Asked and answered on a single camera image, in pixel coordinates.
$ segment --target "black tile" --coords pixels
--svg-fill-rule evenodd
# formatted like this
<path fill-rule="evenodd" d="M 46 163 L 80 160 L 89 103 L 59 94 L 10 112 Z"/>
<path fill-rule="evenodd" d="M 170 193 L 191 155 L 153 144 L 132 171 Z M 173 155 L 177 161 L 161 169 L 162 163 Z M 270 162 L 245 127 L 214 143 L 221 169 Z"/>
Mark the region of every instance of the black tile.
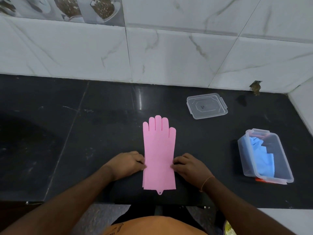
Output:
<path fill-rule="evenodd" d="M 195 120 L 188 96 L 218 93 L 228 114 Z M 191 87 L 137 85 L 91 81 L 64 154 L 57 167 L 48 198 L 86 178 L 120 152 L 144 154 L 142 123 L 160 114 L 176 128 L 174 156 L 185 152 L 202 160 L 230 190 L 263 208 L 313 208 L 313 138 L 284 94 Z M 237 140 L 252 128 L 279 135 L 294 183 L 256 182 L 242 172 Z M 100 202 L 210 205 L 204 193 L 177 174 L 176 190 L 142 189 L 142 172 L 109 185 Z"/>
<path fill-rule="evenodd" d="M 0 200 L 43 201 L 87 83 L 0 75 Z"/>

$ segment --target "white marble tile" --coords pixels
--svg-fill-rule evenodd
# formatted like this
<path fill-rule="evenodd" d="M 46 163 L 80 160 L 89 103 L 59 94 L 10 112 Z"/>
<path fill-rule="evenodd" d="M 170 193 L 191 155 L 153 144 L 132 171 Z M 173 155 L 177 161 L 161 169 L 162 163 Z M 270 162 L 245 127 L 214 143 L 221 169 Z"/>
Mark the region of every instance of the white marble tile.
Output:
<path fill-rule="evenodd" d="M 41 62 L 2 16 L 0 16 L 0 38 L 0 73 L 49 75 Z"/>
<path fill-rule="evenodd" d="M 288 93 L 312 76 L 313 44 L 238 37 L 210 88 Z"/>
<path fill-rule="evenodd" d="M 313 42 L 313 0 L 261 0 L 241 36 Z"/>
<path fill-rule="evenodd" d="M 131 82 L 124 27 L 7 20 L 51 76 Z"/>
<path fill-rule="evenodd" d="M 122 0 L 128 27 L 238 36 L 260 0 Z"/>
<path fill-rule="evenodd" d="M 260 209 L 298 235 L 312 234 L 313 210 L 310 209 Z"/>
<path fill-rule="evenodd" d="M 127 27 L 133 82 L 208 87 L 237 37 Z"/>
<path fill-rule="evenodd" d="M 288 95 L 304 124 L 313 135 L 313 77 Z"/>

